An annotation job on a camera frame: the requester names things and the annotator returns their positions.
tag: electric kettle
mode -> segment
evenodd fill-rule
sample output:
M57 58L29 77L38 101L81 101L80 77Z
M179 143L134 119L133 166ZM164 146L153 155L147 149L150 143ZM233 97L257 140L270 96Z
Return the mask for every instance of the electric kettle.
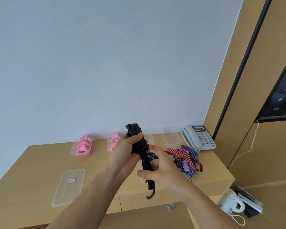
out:
M226 213L243 212L245 210L244 202L236 195L234 190L227 189L225 195L222 197L219 207Z

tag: landline telephone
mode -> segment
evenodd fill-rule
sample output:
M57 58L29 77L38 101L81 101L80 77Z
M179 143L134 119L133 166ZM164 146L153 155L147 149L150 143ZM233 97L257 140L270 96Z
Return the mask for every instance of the landline telephone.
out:
M184 140L195 150L211 150L216 145L210 134L203 126L186 125L181 133L185 136Z

